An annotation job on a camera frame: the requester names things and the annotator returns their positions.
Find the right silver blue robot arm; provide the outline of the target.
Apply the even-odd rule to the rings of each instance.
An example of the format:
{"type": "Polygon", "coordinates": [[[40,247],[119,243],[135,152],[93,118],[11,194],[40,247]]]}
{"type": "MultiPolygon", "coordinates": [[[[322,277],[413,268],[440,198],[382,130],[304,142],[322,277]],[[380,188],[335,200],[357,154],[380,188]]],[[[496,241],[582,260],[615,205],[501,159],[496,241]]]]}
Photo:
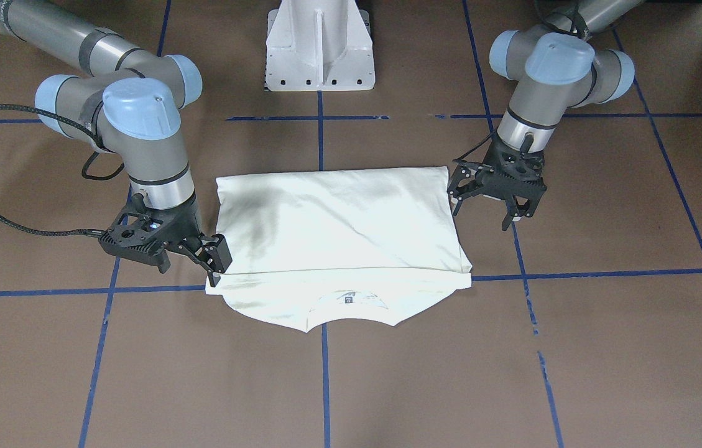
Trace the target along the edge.
{"type": "Polygon", "coordinates": [[[169,253],[178,253],[217,286],[232,257],[223,235],[203,231],[181,131],[180,111],[203,89],[196,65],[183,55],[150,53],[47,1],[0,1],[0,34],[83,71],[44,80],[32,107],[0,110],[37,114],[60,135],[88,142],[96,155],[119,155],[130,181],[128,204],[104,230],[36,230],[3,215],[0,222],[44,237],[96,238],[105,253],[161,273],[170,267],[169,253]]]}

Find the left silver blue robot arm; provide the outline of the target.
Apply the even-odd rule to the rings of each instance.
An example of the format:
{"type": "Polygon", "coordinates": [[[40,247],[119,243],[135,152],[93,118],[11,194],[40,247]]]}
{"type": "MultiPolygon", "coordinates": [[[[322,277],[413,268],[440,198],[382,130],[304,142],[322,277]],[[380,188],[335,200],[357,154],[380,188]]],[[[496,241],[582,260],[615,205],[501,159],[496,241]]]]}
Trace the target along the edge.
{"type": "Polygon", "coordinates": [[[638,1],[573,1],[554,9],[525,31],[507,30],[489,52],[492,70],[516,82],[498,127],[485,139],[481,162],[462,155],[455,161],[448,196],[453,214],[482,195],[504,202],[502,229],[535,215],[546,192],[544,151],[570,108],[604,104],[623,96],[635,65],[620,50],[597,50],[594,34],[605,31],[638,1]]]}

